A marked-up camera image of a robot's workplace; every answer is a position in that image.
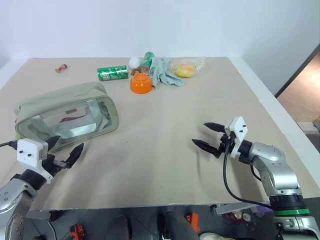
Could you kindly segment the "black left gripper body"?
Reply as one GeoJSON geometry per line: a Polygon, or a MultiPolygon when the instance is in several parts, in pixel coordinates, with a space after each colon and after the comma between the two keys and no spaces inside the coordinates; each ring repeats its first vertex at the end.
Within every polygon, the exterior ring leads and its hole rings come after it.
{"type": "Polygon", "coordinates": [[[42,167],[48,172],[53,178],[62,170],[67,169],[68,165],[64,161],[55,159],[53,154],[47,154],[46,159],[42,161],[42,167]]]}

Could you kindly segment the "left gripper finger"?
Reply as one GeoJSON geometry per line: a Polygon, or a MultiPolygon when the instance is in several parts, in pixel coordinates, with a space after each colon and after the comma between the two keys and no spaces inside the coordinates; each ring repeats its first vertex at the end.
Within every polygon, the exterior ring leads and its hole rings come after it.
{"type": "Polygon", "coordinates": [[[46,140],[46,143],[48,145],[48,148],[47,148],[48,152],[56,145],[56,143],[58,142],[59,139],[60,139],[60,136],[56,135],[56,136],[52,136],[46,140]]]}
{"type": "Polygon", "coordinates": [[[67,169],[70,169],[76,163],[76,161],[80,158],[83,148],[84,148],[84,143],[81,143],[71,151],[71,153],[69,154],[69,157],[65,161],[65,167],[67,169]]]}

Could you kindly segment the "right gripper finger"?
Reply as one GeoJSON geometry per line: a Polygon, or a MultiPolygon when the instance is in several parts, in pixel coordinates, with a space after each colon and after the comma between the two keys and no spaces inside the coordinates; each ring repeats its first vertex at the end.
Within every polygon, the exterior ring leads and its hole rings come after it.
{"type": "Polygon", "coordinates": [[[211,146],[209,143],[199,139],[192,139],[192,142],[203,151],[206,151],[214,156],[216,155],[217,149],[211,146]]]}
{"type": "Polygon", "coordinates": [[[203,124],[204,126],[206,126],[207,128],[218,132],[218,133],[225,133],[225,126],[219,123],[214,123],[214,122],[206,122],[203,124]]]}

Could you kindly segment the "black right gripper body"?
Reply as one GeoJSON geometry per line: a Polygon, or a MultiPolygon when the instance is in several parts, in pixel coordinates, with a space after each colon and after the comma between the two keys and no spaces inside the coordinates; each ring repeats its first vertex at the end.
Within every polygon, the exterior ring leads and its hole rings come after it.
{"type": "Polygon", "coordinates": [[[222,153],[230,154],[235,145],[236,135],[234,132],[231,132],[230,135],[224,133],[220,138],[220,145],[213,155],[218,159],[222,153]]]}

